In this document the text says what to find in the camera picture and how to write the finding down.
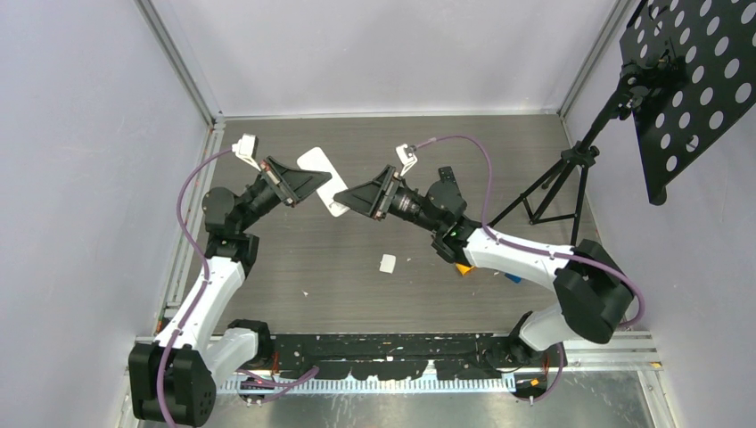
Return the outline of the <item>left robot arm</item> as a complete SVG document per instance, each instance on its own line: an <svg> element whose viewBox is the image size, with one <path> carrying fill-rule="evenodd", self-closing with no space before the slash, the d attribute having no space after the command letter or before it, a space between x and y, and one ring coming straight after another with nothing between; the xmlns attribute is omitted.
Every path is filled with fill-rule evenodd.
<svg viewBox="0 0 756 428"><path fill-rule="evenodd" d="M190 242L200 257L200 274L168 325L150 342L136 343L128 356L136 419L201 427L215 407L218 388L234 372L245 364L261 369L272 361L265 322L235 320L218 341L211 336L257 259L259 238L248 228L281 204L305 201L332 177L267 157L242 193L218 186L204 194L207 244Z"/></svg>

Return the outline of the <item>white battery cover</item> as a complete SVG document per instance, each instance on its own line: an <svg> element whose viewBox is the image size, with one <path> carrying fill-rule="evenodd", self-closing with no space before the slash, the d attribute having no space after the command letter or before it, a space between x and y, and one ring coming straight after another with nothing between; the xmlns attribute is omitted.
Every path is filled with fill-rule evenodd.
<svg viewBox="0 0 756 428"><path fill-rule="evenodd" d="M379 264L379 271L386 274L392 274L395 270L396 262L397 258L395 255L383 254Z"/></svg>

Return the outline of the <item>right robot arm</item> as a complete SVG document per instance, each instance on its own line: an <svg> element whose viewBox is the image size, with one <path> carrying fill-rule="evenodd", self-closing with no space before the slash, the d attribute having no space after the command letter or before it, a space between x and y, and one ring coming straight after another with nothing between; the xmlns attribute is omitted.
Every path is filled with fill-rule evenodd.
<svg viewBox="0 0 756 428"><path fill-rule="evenodd" d="M553 292L555 305L523 315L512 330L509 354L517 364L531 366L546 349L573 338L610 341L634 295L617 278L619 267L601 244L551 245L499 233L465 215L467 202L451 168L441 168L439 175L420 194L388 166L333 199L375 220L391 214L430 231L432 248L448 263L518 276Z"/></svg>

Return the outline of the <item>white remote control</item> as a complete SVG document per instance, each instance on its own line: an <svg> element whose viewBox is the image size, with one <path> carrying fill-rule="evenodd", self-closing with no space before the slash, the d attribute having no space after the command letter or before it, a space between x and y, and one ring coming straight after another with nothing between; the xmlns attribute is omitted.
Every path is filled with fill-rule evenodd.
<svg viewBox="0 0 756 428"><path fill-rule="evenodd" d="M316 194L332 217L338 218L349 211L346 205L335 200L335 195L346 191L348 186L321 147L304 152L297 159L297 165L300 169L319 174L317 178L321 184L316 186Z"/></svg>

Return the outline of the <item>black remote control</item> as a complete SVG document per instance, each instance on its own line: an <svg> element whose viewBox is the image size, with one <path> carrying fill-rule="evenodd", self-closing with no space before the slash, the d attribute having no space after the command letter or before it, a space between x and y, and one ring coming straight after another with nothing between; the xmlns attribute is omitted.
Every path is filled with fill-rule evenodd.
<svg viewBox="0 0 756 428"><path fill-rule="evenodd" d="M438 173L441 182L457 185L456 176L450 166L438 168Z"/></svg>

